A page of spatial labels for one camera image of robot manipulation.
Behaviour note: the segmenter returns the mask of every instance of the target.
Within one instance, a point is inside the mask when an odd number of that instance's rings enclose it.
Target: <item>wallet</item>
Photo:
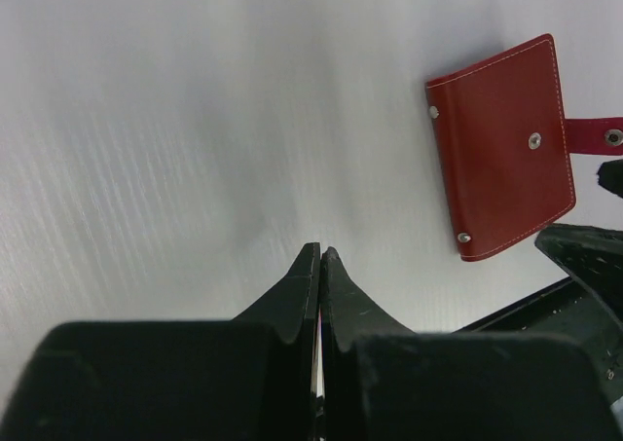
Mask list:
[[[461,259],[489,258],[575,206],[570,153],[623,155],[623,118],[565,118],[546,34],[426,83]]]

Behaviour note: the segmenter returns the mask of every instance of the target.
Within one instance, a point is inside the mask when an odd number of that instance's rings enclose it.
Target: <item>black plastic part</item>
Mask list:
[[[313,437],[320,252],[233,321],[65,324],[37,348],[2,440]]]
[[[327,440],[366,439],[353,344],[363,335],[414,333],[354,284],[332,247],[322,256],[320,312]]]
[[[597,176],[602,188],[623,198],[623,160],[603,163]]]
[[[610,310],[623,331],[623,233],[554,224],[538,234],[535,244]]]
[[[623,396],[623,340],[619,327],[607,310],[571,278],[550,285],[461,331],[557,334],[572,338],[593,361],[607,401],[613,403]]]
[[[622,439],[590,361],[570,342],[385,336],[359,341],[355,359],[368,441]]]

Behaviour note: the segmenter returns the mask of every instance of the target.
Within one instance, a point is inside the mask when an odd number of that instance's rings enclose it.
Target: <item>white table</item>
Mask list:
[[[564,274],[456,254],[423,81],[551,32],[567,116],[623,114],[621,0],[0,0],[0,400],[65,320],[227,318],[306,241],[416,330]],[[623,229],[573,157],[563,221]]]

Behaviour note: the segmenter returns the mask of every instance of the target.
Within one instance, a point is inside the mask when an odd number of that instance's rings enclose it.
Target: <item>metal grommet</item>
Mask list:
[[[620,146],[623,144],[623,131],[620,129],[609,129],[605,132],[605,143],[608,146]]]
[[[471,235],[470,234],[466,234],[465,232],[463,232],[462,234],[458,234],[457,235],[457,239],[461,243],[467,243],[467,242],[471,241]]]
[[[528,138],[528,147],[531,149],[538,149],[541,145],[541,135],[538,132],[533,132]]]

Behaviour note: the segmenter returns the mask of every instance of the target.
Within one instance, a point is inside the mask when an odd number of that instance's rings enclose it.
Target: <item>red strap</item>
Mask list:
[[[574,154],[623,156],[623,118],[567,119],[567,142]]]

